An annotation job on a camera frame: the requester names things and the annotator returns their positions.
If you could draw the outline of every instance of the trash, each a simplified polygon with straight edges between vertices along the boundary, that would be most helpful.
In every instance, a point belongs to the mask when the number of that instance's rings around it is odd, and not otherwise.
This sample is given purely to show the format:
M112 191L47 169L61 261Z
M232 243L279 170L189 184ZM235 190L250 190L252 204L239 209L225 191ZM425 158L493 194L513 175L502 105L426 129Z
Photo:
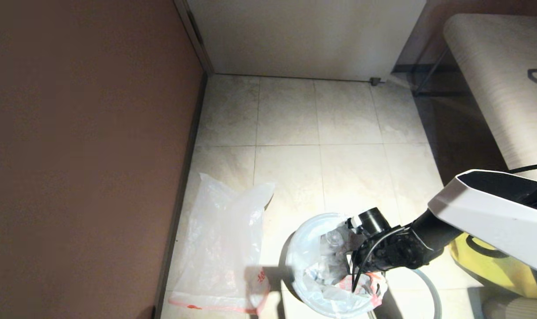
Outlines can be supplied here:
M200 179L169 303L256 313L270 291L259 260L263 212L274 184L239 195L209 175Z
M355 293L345 253L361 244L361 236L343 229L347 217L321 214L303 223L290 241L286 265L292 287L302 301L327 317L357 317L381 305L388 290L380 273L363 274Z

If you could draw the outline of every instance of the plastic trash bag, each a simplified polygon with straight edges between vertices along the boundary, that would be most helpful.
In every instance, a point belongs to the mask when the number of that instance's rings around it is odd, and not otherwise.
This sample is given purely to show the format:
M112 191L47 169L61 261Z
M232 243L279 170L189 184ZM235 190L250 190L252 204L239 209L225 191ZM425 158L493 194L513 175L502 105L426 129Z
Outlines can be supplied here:
M259 266L264 207L274 184L237 194L200 174L188 233L169 303L195 309L256 313L270 291Z
M342 235L347 234L341 230L346 219L327 213L307 220L296 230L286 256L286 264L293 273L292 287L300 299L318 313L338 319L359 317L373 310L381 305L388 289L383 275L368 273L361 275L355 293L351 293L352 277L341 270L340 259L333 257L353 250L361 242L330 233L339 230ZM323 239L336 245L326 247Z

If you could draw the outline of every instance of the tile floor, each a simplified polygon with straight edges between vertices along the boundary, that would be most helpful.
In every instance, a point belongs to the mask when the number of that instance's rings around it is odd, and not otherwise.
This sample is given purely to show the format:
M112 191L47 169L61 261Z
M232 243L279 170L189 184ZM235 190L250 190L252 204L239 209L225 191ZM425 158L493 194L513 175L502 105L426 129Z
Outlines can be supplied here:
M248 319L186 309L167 299L181 269L187 218L205 172L243 191L276 182L264 214L261 264L277 267L286 239L323 212L357 214L374 206L392 225L414 220L443 184L414 99L404 81L368 83L242 77L210 78L193 154L162 317ZM440 290L444 318L481 318L477 289L448 252L422 270ZM406 269L387 273L405 319L431 318L426 286ZM285 285L271 283L260 319L323 318Z

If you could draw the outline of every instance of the black cable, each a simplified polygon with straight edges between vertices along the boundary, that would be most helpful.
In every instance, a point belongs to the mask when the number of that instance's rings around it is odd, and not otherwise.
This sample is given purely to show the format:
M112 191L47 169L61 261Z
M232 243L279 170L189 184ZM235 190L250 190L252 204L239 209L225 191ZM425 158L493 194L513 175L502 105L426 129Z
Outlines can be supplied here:
M467 236L467 239L465 240L465 242L467 243L469 248L471 248L475 252L477 252L477 253L479 253L479 254L481 254L483 256L497 258L497 259L508 257L507 254L501 252L500 250L484 248L483 246L481 246L481 245L477 244L475 241L473 241L473 238L474 238L473 236L469 235L469 236Z
M424 281L426 286L428 286L428 289L430 290L430 293L432 294L432 299L434 300L434 319L441 319L442 317L442 301L440 299L440 294L438 293L438 290L436 289L436 286L434 283L419 269L410 269L412 270L416 275L420 276L420 278Z
M353 274L353 272L355 271L355 258L357 258L359 249L355 250L355 252L351 255L351 263L353 264L353 268L351 269L351 289L353 289L353 287L355 286L355 274Z
M511 174L517 174L518 172L531 171L531 170L537 170L537 164L524 166L524 167L518 167L517 169L509 170L508 172Z
M371 254L373 254L373 250L375 250L375 248L383 241L385 240L386 238L388 238L389 236L393 235L393 234L396 234L396 233L399 233L399 232L402 232L404 230L409 230L410 227L400 227L400 228L395 228L393 230L389 230L386 234L384 234L383 236L381 236L380 238L378 238L378 240L373 244L373 246L371 247L371 249L369 249L369 252L367 252L367 255L365 256L365 259L363 259L363 261L361 262L361 264L359 265L359 270L357 271L357 277L355 278L355 281L352 281L353 285L351 286L351 292L355 292L355 288L357 287L357 284L359 283L359 278L361 277L361 274L362 274L362 271L363 271L363 266L365 266L365 264L367 263L367 261L369 261L369 258L371 257Z

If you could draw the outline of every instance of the robotic arm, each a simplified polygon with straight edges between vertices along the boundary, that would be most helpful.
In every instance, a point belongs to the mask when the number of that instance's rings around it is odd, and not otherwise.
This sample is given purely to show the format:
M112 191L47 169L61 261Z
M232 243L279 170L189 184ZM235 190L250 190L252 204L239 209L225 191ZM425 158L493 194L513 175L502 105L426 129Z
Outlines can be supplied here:
M505 172L469 170L445 186L406 226L390 227L378 209L349 218L365 236L353 252L355 281L363 272L416 269L467 232L532 267L537 282L537 182Z

